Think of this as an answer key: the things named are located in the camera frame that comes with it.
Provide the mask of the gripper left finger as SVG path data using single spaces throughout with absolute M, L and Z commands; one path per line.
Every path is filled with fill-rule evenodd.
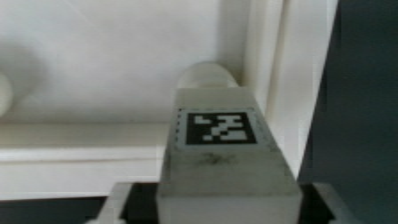
M 87 221 L 87 224 L 159 224 L 156 188 L 156 182 L 117 183 L 97 216 Z

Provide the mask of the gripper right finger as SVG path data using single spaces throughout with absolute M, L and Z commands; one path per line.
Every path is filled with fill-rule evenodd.
M 296 224 L 362 224 L 326 183 L 302 183 L 303 193 Z

